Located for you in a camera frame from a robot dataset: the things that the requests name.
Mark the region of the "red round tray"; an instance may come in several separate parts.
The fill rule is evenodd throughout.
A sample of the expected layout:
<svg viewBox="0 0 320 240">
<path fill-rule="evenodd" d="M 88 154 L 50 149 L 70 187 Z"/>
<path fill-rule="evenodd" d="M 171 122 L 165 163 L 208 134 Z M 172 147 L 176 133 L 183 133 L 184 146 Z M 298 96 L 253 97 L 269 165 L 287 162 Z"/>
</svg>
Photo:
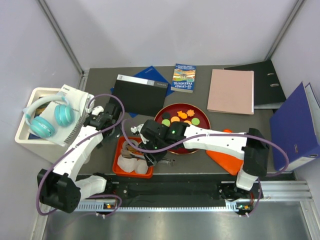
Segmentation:
<svg viewBox="0 0 320 240">
<path fill-rule="evenodd" d="M 174 104 L 168 105 L 158 112 L 158 114 L 155 116 L 154 120 L 157 123 L 161 124 L 162 120 L 163 120 L 162 114 L 164 112 L 170 113 L 169 120 L 171 121 L 172 117 L 174 117 L 174 116 L 178 117 L 177 112 L 183 111 L 184 113 L 187 113 L 188 110 L 194 110 L 194 113 L 195 113 L 194 116 L 187 117 L 187 119 L 180 118 L 179 122 L 183 123 L 186 120 L 192 121 L 192 118 L 198 118 L 200 120 L 200 124 L 197 125 L 196 127 L 203 128 L 203 129 L 210 129 L 211 128 L 211 124 L 210 124 L 210 121 L 209 121 L 207 115 L 200 108 L 198 108 L 194 105 L 188 104 L 188 103 L 174 103 Z"/>
</svg>

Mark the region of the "black cookie top-left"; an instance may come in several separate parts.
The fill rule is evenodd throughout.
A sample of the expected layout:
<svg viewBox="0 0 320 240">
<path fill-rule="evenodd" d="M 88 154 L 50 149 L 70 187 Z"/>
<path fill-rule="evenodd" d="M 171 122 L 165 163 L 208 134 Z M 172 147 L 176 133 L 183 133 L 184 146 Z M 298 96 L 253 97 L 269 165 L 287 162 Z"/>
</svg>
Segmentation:
<svg viewBox="0 0 320 240">
<path fill-rule="evenodd" d="M 171 118 L 171 115 L 169 112 L 164 112 L 162 115 L 161 115 L 162 119 L 163 120 L 169 120 Z"/>
</svg>

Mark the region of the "orange fish cookie top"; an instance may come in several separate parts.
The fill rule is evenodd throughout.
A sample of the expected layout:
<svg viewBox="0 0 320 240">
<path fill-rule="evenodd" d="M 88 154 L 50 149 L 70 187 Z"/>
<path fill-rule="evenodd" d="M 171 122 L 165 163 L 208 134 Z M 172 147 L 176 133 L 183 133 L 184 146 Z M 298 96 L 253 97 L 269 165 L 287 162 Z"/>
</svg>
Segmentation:
<svg viewBox="0 0 320 240">
<path fill-rule="evenodd" d="M 177 112 L 177 115 L 178 115 L 178 117 L 181 118 L 181 119 L 187 119 L 187 118 L 188 118 L 187 113 L 185 113 L 185 112 L 183 112 L 183 111 L 178 111 L 178 112 Z"/>
</svg>

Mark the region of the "teal headphones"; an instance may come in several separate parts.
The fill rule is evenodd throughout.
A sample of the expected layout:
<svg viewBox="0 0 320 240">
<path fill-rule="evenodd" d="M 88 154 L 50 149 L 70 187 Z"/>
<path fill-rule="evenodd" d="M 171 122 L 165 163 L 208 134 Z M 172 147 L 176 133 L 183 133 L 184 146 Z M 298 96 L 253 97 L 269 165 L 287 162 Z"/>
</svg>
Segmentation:
<svg viewBox="0 0 320 240">
<path fill-rule="evenodd" d="M 74 110 L 62 92 L 41 97 L 22 111 L 31 133 L 43 139 L 75 121 Z"/>
</svg>

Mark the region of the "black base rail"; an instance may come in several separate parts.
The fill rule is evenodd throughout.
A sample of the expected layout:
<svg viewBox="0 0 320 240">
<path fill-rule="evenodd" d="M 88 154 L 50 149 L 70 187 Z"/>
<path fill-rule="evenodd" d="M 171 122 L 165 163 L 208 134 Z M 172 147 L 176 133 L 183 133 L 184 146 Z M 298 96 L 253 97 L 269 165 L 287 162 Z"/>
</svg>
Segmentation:
<svg viewBox="0 0 320 240">
<path fill-rule="evenodd" d="M 150 179 L 108 176 L 103 193 L 119 196 L 122 207 L 222 207 L 227 200 L 251 205 L 264 196 L 257 182 L 245 191 L 236 189 L 234 177 L 226 181 L 213 175 L 158 175 Z"/>
</svg>

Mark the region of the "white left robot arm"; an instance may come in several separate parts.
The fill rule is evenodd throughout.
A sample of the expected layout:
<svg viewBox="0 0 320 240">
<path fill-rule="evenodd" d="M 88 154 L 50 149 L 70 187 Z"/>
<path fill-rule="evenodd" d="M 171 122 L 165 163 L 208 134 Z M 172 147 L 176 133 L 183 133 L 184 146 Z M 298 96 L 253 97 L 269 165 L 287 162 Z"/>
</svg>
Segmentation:
<svg viewBox="0 0 320 240">
<path fill-rule="evenodd" d="M 84 199 L 97 194 L 106 199 L 113 194 L 113 185 L 104 177 L 91 175 L 77 180 L 77 176 L 95 147 L 121 123 L 124 113 L 123 106 L 111 103 L 95 107 L 66 153 L 50 169 L 38 173 L 36 208 L 40 215 L 44 215 L 40 204 L 72 213 Z"/>
</svg>

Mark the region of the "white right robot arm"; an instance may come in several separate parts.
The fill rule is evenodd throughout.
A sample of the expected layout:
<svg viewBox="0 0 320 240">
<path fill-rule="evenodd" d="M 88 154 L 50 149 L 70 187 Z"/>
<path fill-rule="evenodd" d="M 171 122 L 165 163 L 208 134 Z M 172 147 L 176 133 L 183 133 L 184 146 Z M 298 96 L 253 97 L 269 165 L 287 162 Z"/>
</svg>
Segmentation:
<svg viewBox="0 0 320 240">
<path fill-rule="evenodd" d="M 132 127 L 139 135 L 139 145 L 144 150 L 147 164 L 154 166 L 173 148 L 201 149 L 234 157 L 242 161 L 233 192 L 245 198 L 252 191 L 254 182 L 267 175 L 270 145 L 258 129 L 232 133 L 204 129 L 185 122 L 175 121 L 166 126 L 154 120 Z"/>
</svg>

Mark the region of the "pink folder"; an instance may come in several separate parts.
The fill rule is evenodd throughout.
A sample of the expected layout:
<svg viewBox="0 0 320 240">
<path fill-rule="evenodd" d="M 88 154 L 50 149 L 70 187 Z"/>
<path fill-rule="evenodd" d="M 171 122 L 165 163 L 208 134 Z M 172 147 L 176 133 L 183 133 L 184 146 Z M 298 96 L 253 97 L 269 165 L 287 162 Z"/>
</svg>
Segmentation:
<svg viewBox="0 0 320 240">
<path fill-rule="evenodd" d="M 213 69 L 207 110 L 227 114 L 253 115 L 254 72 Z"/>
</svg>

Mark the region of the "green macaron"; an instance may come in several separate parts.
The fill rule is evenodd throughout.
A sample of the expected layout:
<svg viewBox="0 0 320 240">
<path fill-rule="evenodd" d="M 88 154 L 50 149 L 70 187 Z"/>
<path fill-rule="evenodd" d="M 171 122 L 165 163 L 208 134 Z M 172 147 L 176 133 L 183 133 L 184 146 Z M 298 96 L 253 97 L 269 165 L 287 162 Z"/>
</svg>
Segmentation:
<svg viewBox="0 0 320 240">
<path fill-rule="evenodd" d="M 192 118 L 191 123 L 194 126 L 198 126 L 200 124 L 200 120 L 197 117 Z"/>
<path fill-rule="evenodd" d="M 161 123 L 167 127 L 171 125 L 171 121 L 169 119 L 163 119 Z"/>
</svg>

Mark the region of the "orange flower cookie top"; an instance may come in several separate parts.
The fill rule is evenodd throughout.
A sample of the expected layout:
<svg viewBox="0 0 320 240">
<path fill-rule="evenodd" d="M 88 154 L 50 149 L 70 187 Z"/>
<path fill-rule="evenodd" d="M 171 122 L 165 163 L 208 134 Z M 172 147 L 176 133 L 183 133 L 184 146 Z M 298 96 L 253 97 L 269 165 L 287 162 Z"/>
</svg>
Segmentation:
<svg viewBox="0 0 320 240">
<path fill-rule="evenodd" d="M 195 115 L 195 112 L 193 109 L 189 109 L 187 112 L 186 112 L 187 116 L 188 117 L 193 117 Z"/>
</svg>

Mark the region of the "colourful paperback book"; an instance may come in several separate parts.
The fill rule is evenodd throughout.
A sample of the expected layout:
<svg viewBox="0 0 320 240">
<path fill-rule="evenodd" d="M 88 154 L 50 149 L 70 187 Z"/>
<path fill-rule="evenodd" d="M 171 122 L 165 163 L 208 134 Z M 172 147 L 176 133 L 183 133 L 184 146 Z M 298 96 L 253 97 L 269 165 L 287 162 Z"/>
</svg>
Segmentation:
<svg viewBox="0 0 320 240">
<path fill-rule="evenodd" d="M 192 93 L 195 87 L 196 66 L 175 64 L 170 89 L 177 92 Z"/>
</svg>

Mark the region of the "orange box lid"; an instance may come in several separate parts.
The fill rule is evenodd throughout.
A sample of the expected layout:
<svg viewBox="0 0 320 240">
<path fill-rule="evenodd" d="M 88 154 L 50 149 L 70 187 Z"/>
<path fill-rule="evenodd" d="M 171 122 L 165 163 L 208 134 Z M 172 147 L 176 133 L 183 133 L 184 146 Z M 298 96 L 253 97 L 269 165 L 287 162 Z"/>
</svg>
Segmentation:
<svg viewBox="0 0 320 240">
<path fill-rule="evenodd" d="M 205 153 L 229 174 L 236 176 L 244 163 L 244 151 L 242 147 L 246 145 L 246 137 L 219 137 L 228 148 L 237 151 L 236 156 L 226 154 L 225 151 L 206 150 Z"/>
</svg>

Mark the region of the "orange cookie box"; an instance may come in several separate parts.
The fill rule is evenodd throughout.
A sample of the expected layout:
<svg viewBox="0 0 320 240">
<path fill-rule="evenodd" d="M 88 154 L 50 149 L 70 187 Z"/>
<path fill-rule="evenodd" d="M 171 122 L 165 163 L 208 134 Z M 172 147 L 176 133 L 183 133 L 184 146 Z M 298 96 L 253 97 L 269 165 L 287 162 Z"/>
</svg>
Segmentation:
<svg viewBox="0 0 320 240">
<path fill-rule="evenodd" d="M 119 138 L 112 170 L 117 176 L 150 179 L 153 176 L 154 168 L 148 167 L 143 155 L 131 147 L 122 136 Z"/>
</svg>

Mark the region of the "metal tongs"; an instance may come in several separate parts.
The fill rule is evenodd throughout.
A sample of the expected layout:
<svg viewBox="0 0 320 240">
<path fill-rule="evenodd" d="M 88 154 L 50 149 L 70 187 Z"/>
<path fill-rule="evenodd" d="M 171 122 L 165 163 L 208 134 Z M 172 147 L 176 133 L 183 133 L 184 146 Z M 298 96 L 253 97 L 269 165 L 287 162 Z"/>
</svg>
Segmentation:
<svg viewBox="0 0 320 240">
<path fill-rule="evenodd" d="M 124 148 L 122 148 L 120 151 L 120 154 L 122 157 L 127 158 L 127 159 L 136 158 L 138 160 L 146 160 L 143 153 L 136 151 L 130 145 L 126 145 Z M 158 163 L 166 164 L 166 165 L 173 165 L 174 162 L 175 162 L 174 159 L 169 159 L 167 157 L 164 157 Z"/>
</svg>

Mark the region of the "white paper cup top-left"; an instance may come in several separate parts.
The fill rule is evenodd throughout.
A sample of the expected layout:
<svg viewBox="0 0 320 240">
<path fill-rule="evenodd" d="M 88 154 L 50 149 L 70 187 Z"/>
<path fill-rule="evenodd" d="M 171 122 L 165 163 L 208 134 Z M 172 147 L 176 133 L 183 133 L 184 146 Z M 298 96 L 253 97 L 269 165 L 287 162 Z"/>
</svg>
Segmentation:
<svg viewBox="0 0 320 240">
<path fill-rule="evenodd" d="M 136 147 L 138 147 L 139 146 L 139 143 L 136 141 L 136 140 L 134 140 L 134 139 L 131 139 L 130 140 L 130 142 L 134 145 L 134 146 L 136 146 Z M 129 152 L 136 152 L 137 150 L 134 148 L 134 147 L 132 147 L 129 143 L 128 143 L 128 141 L 124 141 L 124 143 L 122 144 L 122 150 L 126 150 L 126 151 L 129 151 Z"/>
</svg>

